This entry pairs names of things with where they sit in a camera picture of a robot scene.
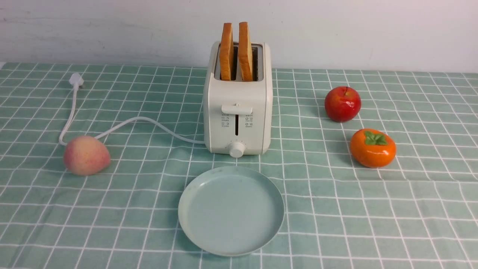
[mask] bread slice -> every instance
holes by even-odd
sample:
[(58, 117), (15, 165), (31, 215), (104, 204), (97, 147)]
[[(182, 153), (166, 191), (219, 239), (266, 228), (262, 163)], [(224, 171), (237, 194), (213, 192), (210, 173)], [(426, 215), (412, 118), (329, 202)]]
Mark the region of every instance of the bread slice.
[(232, 23), (227, 22), (222, 29), (221, 47), (219, 51), (219, 65), (221, 80), (232, 80), (234, 68), (234, 43), (232, 41)]
[(239, 23), (238, 60), (243, 81), (252, 81), (252, 47), (247, 22)]

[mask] white toaster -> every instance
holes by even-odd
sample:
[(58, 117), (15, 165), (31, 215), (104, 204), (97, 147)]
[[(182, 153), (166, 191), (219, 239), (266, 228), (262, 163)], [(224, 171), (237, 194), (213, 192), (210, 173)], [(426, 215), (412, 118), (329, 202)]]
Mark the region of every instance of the white toaster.
[(272, 67), (266, 43), (251, 43), (253, 81), (242, 81), (234, 42), (236, 76), (220, 79), (220, 42), (214, 43), (204, 84), (204, 142), (211, 153), (260, 155), (271, 144)]

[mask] power cord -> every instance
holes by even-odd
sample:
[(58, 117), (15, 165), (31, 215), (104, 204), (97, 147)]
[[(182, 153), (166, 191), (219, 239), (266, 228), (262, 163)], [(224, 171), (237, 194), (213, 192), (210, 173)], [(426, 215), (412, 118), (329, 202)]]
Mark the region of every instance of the power cord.
[[(76, 107), (76, 93), (78, 92), (79, 88), (81, 85), (83, 85), (84, 83), (84, 80), (83, 78), (81, 77), (80, 74), (78, 73), (73, 73), (70, 77), (70, 80), (69, 80), (70, 84), (73, 85), (73, 102), (72, 102), (72, 106), (71, 106), (71, 112), (70, 112), (70, 116), (68, 118), (68, 121), (66, 122), (65, 126), (63, 127), (63, 130), (61, 131), (60, 133), (60, 137), (58, 138), (58, 142), (61, 144), (61, 145), (64, 145), (66, 146), (66, 143), (63, 142), (63, 136), (65, 135), (65, 133), (68, 131), (68, 128), (70, 128), (70, 125), (71, 123), (73, 122), (73, 119), (75, 117), (75, 107)], [(96, 139), (100, 139), (102, 137), (104, 137), (105, 135), (108, 135), (110, 134), (111, 132), (115, 131), (116, 129), (130, 123), (130, 122), (133, 122), (133, 121), (146, 121), (146, 122), (151, 122), (155, 125), (157, 125), (158, 127), (160, 127), (161, 129), (165, 130), (167, 133), (169, 133), (170, 135), (178, 138), (178, 139), (181, 139), (183, 141), (186, 141), (186, 142), (189, 142), (189, 143), (193, 143), (193, 144), (204, 144), (204, 141), (199, 141), (199, 140), (192, 140), (192, 139), (189, 139), (189, 138), (185, 138), (185, 137), (182, 137), (178, 134), (175, 134), (173, 131), (169, 130), (168, 128), (166, 128), (164, 125), (162, 125), (161, 123), (153, 120), (153, 119), (150, 119), (150, 118), (147, 118), (147, 117), (133, 117), (133, 118), (130, 118), (130, 119), (127, 119), (125, 121), (123, 121), (122, 123), (114, 126), (113, 128), (107, 130), (106, 132), (103, 132), (97, 136), (95, 136)]]

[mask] toaster knob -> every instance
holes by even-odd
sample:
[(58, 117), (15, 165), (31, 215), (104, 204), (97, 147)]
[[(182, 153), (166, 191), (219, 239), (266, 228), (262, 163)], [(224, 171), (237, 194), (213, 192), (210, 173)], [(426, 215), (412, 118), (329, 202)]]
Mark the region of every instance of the toaster knob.
[(233, 158), (240, 158), (244, 154), (246, 147), (241, 142), (234, 142), (229, 145), (229, 155)]

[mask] plate rim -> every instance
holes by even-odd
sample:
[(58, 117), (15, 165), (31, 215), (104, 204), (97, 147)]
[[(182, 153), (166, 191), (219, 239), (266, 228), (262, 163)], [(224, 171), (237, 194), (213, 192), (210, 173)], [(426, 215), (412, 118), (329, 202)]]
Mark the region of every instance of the plate rim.
[[(281, 198), (281, 202), (282, 202), (282, 212), (281, 212), (281, 224), (278, 226), (277, 230), (274, 231), (274, 235), (271, 236), (267, 242), (264, 242), (262, 243), (262, 245), (256, 249), (253, 249), (253, 250), (250, 250), (250, 251), (247, 251), (247, 252), (241, 252), (241, 253), (236, 253), (236, 254), (224, 254), (224, 253), (220, 253), (220, 252), (215, 252), (215, 251), (210, 251), (206, 248), (203, 248), (202, 246), (200, 246), (197, 242), (193, 241), (191, 238), (193, 238), (193, 236), (189, 233), (189, 231), (183, 229), (183, 225), (182, 225), (182, 219), (184, 218), (184, 213), (182, 213), (183, 210), (186, 209), (186, 206), (185, 206), (185, 193), (186, 193), (186, 190), (191, 187), (192, 188), (192, 185), (191, 183), (193, 183), (196, 179), (200, 179), (202, 178), (205, 174), (207, 173), (218, 173), (218, 172), (221, 172), (221, 170), (225, 169), (225, 168), (234, 168), (234, 169), (242, 169), (243, 171), (249, 171), (249, 172), (252, 172), (252, 173), (255, 173), (257, 176), (259, 177), (262, 177), (264, 179), (267, 179), (270, 184), (272, 184), (274, 187), (272, 188), (272, 190), (274, 191), (277, 191), (277, 193), (279, 194), (279, 197)], [(221, 166), (221, 167), (217, 167), (217, 168), (213, 168), (213, 169), (209, 169), (201, 174), (199, 174), (198, 176), (196, 176), (191, 182), (189, 182), (189, 184), (186, 186), (186, 188), (184, 188), (183, 190), (183, 193), (181, 193), (181, 197), (179, 198), (179, 203), (178, 203), (178, 222), (181, 226), (181, 229), (182, 231), (184, 232), (184, 234), (186, 235), (186, 237), (189, 239), (189, 241), (191, 241), (193, 244), (195, 244), (197, 247), (199, 247), (200, 249), (202, 249), (203, 251), (206, 251), (210, 254), (214, 254), (214, 255), (217, 255), (217, 256), (222, 256), (222, 257), (240, 257), (240, 256), (245, 256), (245, 255), (248, 255), (254, 251), (257, 251), (259, 249), (261, 249), (262, 247), (264, 247), (265, 245), (267, 245), (268, 243), (270, 243), (278, 234), (278, 232), (281, 230), (282, 228), (282, 225), (284, 223), (284, 219), (285, 219), (285, 201), (284, 201), (284, 198), (282, 197), (282, 193), (281, 191), (279, 190), (279, 188), (274, 184), (274, 182), (267, 176), (265, 176), (264, 174), (260, 173), (259, 171), (257, 170), (254, 170), (254, 169), (251, 169), (251, 168), (248, 168), (248, 167), (243, 167), (243, 166)]]

